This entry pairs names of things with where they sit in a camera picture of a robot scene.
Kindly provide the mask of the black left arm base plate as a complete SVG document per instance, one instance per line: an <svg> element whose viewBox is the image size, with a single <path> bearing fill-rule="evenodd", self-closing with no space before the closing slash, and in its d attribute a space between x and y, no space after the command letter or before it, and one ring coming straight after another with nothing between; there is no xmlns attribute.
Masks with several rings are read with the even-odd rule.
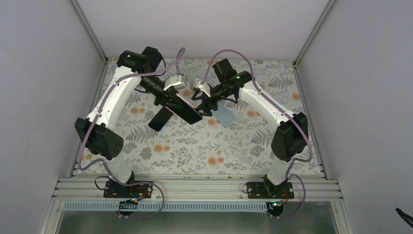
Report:
<svg viewBox="0 0 413 234"><path fill-rule="evenodd" d="M109 180L106 182L104 198L151 198L153 186L149 184L138 184L134 186L122 186Z"/></svg>

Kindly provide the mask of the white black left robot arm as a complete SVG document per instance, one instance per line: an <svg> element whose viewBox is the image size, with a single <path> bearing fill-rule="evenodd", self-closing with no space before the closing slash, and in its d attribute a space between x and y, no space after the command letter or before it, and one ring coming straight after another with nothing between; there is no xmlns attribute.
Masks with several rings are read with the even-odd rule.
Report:
<svg viewBox="0 0 413 234"><path fill-rule="evenodd" d="M124 140L115 132L118 117L137 86L154 95L155 105L181 109L183 104L174 86L166 86L158 75L177 65L184 52L185 49L181 48L175 61L162 70L157 68L163 56L153 47L146 47L140 54L126 50L119 56L114 76L102 98L86 118L75 121L75 129L81 140L77 156L78 170L85 171L101 162L109 178L117 183L116 191L121 196L130 197L134 194L134 174L120 156Z"/></svg>

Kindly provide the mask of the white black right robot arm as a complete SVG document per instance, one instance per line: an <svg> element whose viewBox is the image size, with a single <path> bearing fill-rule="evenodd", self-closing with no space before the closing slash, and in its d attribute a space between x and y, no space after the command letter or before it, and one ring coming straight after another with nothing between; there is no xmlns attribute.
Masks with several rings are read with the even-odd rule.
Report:
<svg viewBox="0 0 413 234"><path fill-rule="evenodd" d="M296 155L308 145L308 119L300 112L294 114L284 110L254 80L250 72L237 72L227 59L212 66L219 84L211 86L201 79L196 79L192 100L200 100L196 108L203 116L211 116L218 110L218 102L234 96L233 102L239 99L257 110L264 119L275 126L275 134L271 142L271 150L275 157L271 168L263 179L264 193L269 198L276 198L282 193L282 186L288 181L288 173L292 168Z"/></svg>

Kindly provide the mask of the phone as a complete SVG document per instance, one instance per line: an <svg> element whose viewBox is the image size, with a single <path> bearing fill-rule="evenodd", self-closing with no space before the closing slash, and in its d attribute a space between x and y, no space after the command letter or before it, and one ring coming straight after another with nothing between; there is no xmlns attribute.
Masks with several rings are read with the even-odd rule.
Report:
<svg viewBox="0 0 413 234"><path fill-rule="evenodd" d="M167 108L188 124L202 120L202 116L178 93L167 105Z"/></svg>
<svg viewBox="0 0 413 234"><path fill-rule="evenodd" d="M154 118L148 123L148 126L154 131L159 132L162 130L162 128L166 125L166 123L170 120L172 116L173 112L171 112L166 107L162 107L154 116Z"/></svg>

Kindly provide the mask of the light blue phone case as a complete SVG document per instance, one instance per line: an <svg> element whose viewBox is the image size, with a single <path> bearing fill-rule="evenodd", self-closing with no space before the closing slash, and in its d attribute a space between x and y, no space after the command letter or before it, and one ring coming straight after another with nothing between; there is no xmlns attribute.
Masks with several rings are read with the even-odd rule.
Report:
<svg viewBox="0 0 413 234"><path fill-rule="evenodd" d="M229 127L236 121L236 116L223 104L218 102L218 109L212 110L212 114L217 118L225 127Z"/></svg>

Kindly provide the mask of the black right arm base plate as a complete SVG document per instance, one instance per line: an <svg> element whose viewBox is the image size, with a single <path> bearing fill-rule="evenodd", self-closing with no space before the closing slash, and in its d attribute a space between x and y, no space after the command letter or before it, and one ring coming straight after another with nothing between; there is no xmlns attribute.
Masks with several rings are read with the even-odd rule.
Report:
<svg viewBox="0 0 413 234"><path fill-rule="evenodd" d="M249 199L293 199L295 198L292 183L285 181L280 185L270 182L247 182L247 195Z"/></svg>

